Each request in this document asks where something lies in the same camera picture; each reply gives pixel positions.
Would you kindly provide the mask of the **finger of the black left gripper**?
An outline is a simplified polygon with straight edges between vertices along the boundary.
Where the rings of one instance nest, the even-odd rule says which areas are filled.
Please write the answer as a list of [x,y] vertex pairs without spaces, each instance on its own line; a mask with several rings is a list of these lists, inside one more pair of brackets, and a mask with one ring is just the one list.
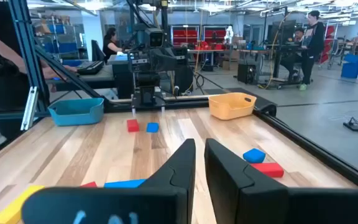
[[148,82],[149,82],[148,73],[138,73],[136,75],[136,87],[142,88],[143,86],[147,86]]
[[160,75],[158,73],[150,73],[147,79],[148,86],[160,86]]

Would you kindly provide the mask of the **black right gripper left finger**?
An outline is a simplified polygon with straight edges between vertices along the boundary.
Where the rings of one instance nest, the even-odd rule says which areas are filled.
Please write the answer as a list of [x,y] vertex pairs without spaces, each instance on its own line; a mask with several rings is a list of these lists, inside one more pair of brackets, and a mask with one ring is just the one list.
[[191,223],[196,146],[186,139],[136,188],[48,187],[23,204],[22,221],[55,223]]

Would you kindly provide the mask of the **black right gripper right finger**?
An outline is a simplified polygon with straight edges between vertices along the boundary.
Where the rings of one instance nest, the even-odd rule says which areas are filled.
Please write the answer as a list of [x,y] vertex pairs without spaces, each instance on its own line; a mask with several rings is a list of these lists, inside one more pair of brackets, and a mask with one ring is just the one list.
[[204,161],[217,223],[358,223],[358,189],[287,187],[215,139]]

